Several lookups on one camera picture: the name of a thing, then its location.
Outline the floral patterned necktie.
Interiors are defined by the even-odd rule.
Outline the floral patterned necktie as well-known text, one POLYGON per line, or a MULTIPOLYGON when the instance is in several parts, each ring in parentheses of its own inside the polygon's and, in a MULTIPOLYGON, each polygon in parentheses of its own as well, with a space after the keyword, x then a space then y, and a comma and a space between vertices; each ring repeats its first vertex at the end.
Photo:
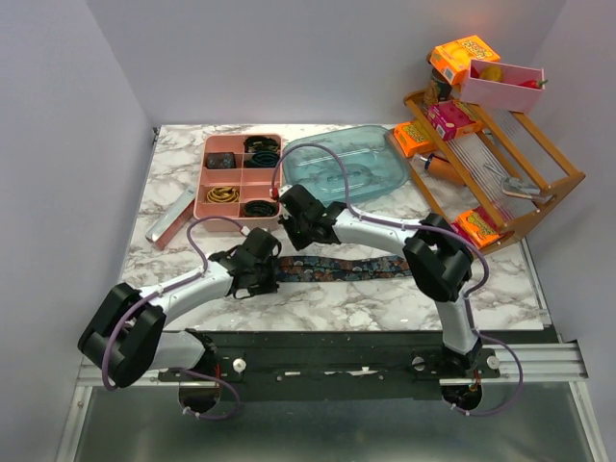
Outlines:
POLYGON ((276 277, 283 283, 357 282, 411 277, 407 262, 396 255, 361 260, 323 256, 285 256, 277 260, 276 277))

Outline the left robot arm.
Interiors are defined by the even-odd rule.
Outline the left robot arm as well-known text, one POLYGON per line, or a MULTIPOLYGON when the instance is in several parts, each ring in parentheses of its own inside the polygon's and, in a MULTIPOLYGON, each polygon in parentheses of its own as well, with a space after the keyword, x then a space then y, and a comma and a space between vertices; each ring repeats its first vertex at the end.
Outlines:
POLYGON ((109 390, 128 387, 155 369, 179 367, 193 380, 204 379, 214 366, 212 354, 191 333, 166 336, 166 325, 241 291, 248 297, 275 293, 281 248, 271 233, 254 228, 242 244, 210 255, 203 265, 166 283, 141 289, 119 283, 88 323, 78 349, 100 368, 109 390))

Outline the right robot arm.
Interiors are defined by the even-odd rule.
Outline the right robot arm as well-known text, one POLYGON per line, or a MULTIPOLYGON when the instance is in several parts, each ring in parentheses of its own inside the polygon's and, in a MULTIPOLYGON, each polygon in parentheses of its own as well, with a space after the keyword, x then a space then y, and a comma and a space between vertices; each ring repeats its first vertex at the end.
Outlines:
POLYGON ((404 258, 417 288, 437 308, 445 370, 462 377, 475 369, 481 340, 466 294, 474 257, 443 217, 394 219, 344 202, 323 206, 301 185, 273 187, 270 195, 280 204, 279 222, 297 250, 311 244, 358 244, 404 258))

